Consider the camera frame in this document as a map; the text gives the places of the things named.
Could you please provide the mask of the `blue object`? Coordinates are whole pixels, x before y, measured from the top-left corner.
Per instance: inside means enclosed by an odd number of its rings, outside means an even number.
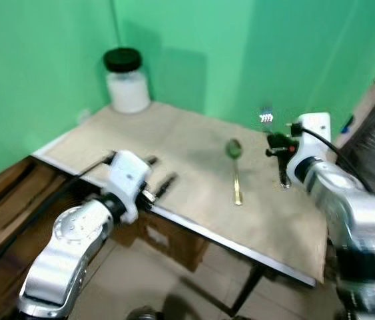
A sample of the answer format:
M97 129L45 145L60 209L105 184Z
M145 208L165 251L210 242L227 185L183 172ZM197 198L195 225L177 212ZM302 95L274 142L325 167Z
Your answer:
M345 124L340 128L340 134L347 134L350 130L351 125L355 122L355 116L351 115L348 120L346 120Z

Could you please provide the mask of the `gold spoon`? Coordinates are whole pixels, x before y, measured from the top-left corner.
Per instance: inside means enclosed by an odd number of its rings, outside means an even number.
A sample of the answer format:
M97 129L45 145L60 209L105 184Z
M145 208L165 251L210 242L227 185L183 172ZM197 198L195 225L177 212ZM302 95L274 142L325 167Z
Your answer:
M240 173L238 168L238 160L242 155L242 146L238 139L230 138L230 140L227 141L226 155L230 159L232 159L234 204L242 205L242 190L240 183Z

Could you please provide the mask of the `silver fork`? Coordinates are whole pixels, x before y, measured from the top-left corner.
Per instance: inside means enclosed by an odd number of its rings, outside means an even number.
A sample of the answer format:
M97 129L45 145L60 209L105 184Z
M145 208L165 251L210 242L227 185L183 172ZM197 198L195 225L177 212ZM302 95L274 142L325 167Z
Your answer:
M259 123L261 124L262 131L266 133L266 140L267 135L272 134L276 131L272 130L272 123L274 120L274 115L272 112L272 104L264 103L259 109ZM276 143L267 143L268 147L266 149L276 149ZM276 164L278 165L278 177L280 186L283 189L290 188L290 177L286 173L286 168L288 162L290 161L281 161L280 159L276 158Z

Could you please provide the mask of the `black table leg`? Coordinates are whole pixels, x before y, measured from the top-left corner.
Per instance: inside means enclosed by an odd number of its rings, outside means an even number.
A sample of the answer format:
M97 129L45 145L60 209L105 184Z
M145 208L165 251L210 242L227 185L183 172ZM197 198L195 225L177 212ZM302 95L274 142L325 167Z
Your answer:
M253 265L249 271L247 279L243 283L243 287L240 290L238 296L236 296L235 301L232 304L232 307L226 312L229 317L238 316L238 312L241 310L244 303L247 301L249 295L254 291L254 288L257 286L261 277L264 273L264 267L260 265Z

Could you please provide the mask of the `brown wooden planks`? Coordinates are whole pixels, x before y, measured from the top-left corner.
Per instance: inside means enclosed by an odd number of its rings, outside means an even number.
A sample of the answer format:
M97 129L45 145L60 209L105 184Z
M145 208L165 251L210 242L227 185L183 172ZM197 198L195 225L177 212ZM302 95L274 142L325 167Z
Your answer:
M25 159L0 173L0 246L16 231L47 196L66 182L66 177L47 165ZM77 204L77 198L66 193L34 225L19 235L0 262L0 287L20 282L23 272L44 250L57 214Z

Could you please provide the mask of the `beige table mat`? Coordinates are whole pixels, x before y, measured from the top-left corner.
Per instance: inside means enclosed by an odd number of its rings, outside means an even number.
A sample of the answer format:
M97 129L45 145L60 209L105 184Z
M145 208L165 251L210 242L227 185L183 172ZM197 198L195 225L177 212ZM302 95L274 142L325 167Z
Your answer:
M242 146L242 205L234 204L232 159L226 155L232 138ZM149 186L157 188L169 173L178 174L157 209L314 285L324 280L325 219L302 190L280 186L276 159L264 155L266 146L263 132L154 103L136 115L100 109L35 156L68 173L82 171L113 150L157 156Z

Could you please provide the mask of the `brown cardboard box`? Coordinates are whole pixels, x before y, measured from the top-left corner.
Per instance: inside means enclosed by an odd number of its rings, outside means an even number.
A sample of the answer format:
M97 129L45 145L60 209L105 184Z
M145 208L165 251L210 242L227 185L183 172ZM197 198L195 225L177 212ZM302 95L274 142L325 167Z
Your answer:
M202 263L209 245L204 237L150 211L141 211L138 223L145 243L185 269L194 272Z

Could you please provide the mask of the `glass jar with black lid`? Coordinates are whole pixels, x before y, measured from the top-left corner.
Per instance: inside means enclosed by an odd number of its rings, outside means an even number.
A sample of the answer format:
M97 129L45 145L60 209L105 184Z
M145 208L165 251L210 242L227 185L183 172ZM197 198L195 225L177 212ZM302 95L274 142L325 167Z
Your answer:
M123 115L136 115L153 104L147 76L142 71L143 58L138 49L110 49L105 52L103 62L111 109Z

